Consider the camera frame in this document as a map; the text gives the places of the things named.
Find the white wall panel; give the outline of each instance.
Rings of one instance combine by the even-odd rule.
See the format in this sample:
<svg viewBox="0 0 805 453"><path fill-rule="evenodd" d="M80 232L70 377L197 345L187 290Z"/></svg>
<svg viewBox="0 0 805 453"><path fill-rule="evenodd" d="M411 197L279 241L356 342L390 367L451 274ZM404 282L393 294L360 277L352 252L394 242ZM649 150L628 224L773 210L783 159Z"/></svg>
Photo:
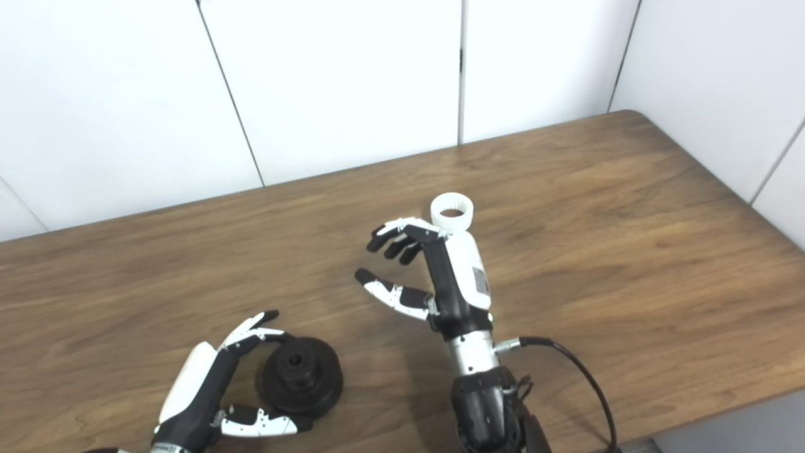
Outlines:
<svg viewBox="0 0 805 453"><path fill-rule="evenodd" d="M209 0L267 184L456 144L460 0Z"/></svg>
<svg viewBox="0 0 805 453"><path fill-rule="evenodd" d="M613 110L633 109L751 200L805 114L805 2L645 1Z"/></svg>
<svg viewBox="0 0 805 453"><path fill-rule="evenodd" d="M799 133L753 207L805 250L805 134Z"/></svg>
<svg viewBox="0 0 805 453"><path fill-rule="evenodd" d="M50 229L260 186L192 0L4 0L0 62L0 172Z"/></svg>
<svg viewBox="0 0 805 453"><path fill-rule="evenodd" d="M638 0L469 0L464 141L606 113Z"/></svg>
<svg viewBox="0 0 805 453"><path fill-rule="evenodd" d="M42 224L0 177L0 241L44 232Z"/></svg>

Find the white gear ring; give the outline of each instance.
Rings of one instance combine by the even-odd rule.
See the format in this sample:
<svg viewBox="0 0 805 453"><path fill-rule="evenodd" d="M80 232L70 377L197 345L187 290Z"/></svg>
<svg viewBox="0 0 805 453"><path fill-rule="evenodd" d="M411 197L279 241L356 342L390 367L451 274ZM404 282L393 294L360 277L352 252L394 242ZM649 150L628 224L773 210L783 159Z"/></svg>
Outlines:
<svg viewBox="0 0 805 453"><path fill-rule="evenodd" d="M458 210L457 217L442 215L445 210ZM473 223L473 201L458 192L442 193L431 202L431 223L449 235L467 231Z"/></svg>

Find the wooden table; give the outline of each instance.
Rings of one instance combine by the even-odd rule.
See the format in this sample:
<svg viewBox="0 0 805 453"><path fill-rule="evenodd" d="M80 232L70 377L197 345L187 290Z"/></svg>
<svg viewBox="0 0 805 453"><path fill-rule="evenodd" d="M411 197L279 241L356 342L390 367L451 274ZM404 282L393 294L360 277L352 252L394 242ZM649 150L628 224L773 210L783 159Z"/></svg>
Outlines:
<svg viewBox="0 0 805 453"><path fill-rule="evenodd" d="M623 440L805 385L805 255L640 114L619 112L0 244L0 451L147 451L190 348L246 317L330 342L346 387L313 431L211 451L457 451L450 363L425 323L372 299L369 233L458 191L495 337L550 335L592 370ZM244 359L225 402L257 403ZM555 453L604 446L584 378L504 357Z"/></svg>

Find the black pulley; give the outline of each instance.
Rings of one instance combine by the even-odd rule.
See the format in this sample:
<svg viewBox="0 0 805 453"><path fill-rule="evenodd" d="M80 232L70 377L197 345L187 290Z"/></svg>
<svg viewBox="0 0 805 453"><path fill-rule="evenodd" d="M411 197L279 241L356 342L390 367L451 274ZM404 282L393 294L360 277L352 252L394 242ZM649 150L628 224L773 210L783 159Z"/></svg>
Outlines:
<svg viewBox="0 0 805 453"><path fill-rule="evenodd" d="M336 405L343 389L338 355L327 343L309 337L277 348L258 377L262 399L289 415L321 417Z"/></svg>

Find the robotic hand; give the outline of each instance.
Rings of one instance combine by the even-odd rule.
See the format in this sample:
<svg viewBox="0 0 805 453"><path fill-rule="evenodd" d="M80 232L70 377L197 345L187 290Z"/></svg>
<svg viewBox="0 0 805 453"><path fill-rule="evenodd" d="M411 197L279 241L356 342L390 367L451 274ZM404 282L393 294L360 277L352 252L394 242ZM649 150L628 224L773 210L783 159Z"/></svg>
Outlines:
<svg viewBox="0 0 805 453"><path fill-rule="evenodd" d="M551 453L545 434L522 403L528 377L517 381L497 355L521 346L520 339L492 341L491 298L475 239L467 231L448 234L420 218L400 218L372 232L366 248L378 251L395 238L384 256L402 252L408 265L422 251L434 293L385 281L360 268L355 278L373 296L403 314L427 320L449 345L458 377L452 407L458 439L468 453Z"/></svg>
<svg viewBox="0 0 805 453"><path fill-rule="evenodd" d="M264 437L312 428L312 418L303 415L270 414L242 405L221 409L221 397L242 356L262 342L285 343L294 338L282 330L260 327L278 316L279 312L272 310L246 319L217 350L207 342L192 349L159 413L151 453L203 453L222 434ZM102 448L85 453L117 451L123 452L117 448Z"/></svg>

